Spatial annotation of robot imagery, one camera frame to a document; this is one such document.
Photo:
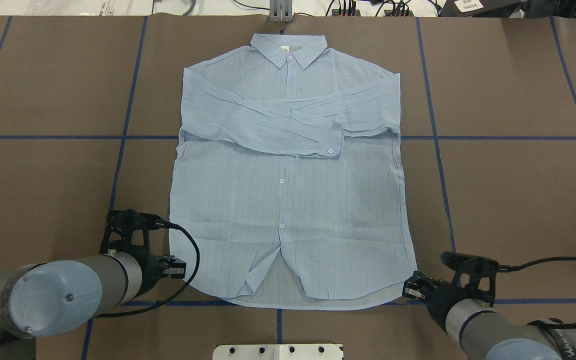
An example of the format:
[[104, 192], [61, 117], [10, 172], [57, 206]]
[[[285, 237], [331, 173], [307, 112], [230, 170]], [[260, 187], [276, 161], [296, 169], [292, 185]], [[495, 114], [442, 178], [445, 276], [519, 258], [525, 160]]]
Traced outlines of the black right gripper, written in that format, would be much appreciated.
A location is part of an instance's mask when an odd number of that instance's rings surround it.
[[428, 278], [421, 271], [414, 271], [402, 288], [402, 297], [409, 300], [421, 300], [426, 305], [430, 317], [441, 330], [446, 331], [446, 322], [450, 310], [461, 301], [461, 287], [443, 280]]

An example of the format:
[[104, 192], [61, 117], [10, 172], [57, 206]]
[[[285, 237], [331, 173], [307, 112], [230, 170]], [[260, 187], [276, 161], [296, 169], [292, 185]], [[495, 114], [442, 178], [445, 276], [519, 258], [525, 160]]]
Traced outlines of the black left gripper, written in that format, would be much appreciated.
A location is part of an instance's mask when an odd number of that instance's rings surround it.
[[136, 297], [150, 292], [162, 279], [186, 276], [186, 262], [174, 255], [155, 255], [146, 246], [136, 246], [135, 259], [141, 269], [141, 285]]

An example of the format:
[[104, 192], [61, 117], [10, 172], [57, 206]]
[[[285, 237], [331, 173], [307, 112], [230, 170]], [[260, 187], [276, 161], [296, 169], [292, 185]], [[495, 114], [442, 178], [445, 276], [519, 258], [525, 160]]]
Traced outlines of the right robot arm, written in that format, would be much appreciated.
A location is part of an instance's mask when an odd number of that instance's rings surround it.
[[576, 360], [576, 327], [546, 318], [517, 325], [459, 282], [415, 271], [402, 296], [421, 301], [469, 360]]

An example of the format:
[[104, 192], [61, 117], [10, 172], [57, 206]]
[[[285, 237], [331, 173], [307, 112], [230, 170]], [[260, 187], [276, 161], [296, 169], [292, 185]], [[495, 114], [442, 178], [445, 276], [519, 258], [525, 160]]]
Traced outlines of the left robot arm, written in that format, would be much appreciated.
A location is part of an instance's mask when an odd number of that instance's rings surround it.
[[55, 260], [0, 271], [0, 360], [34, 360], [38, 338], [75, 330], [148, 292], [150, 281], [183, 279], [174, 256], [110, 249], [75, 260]]

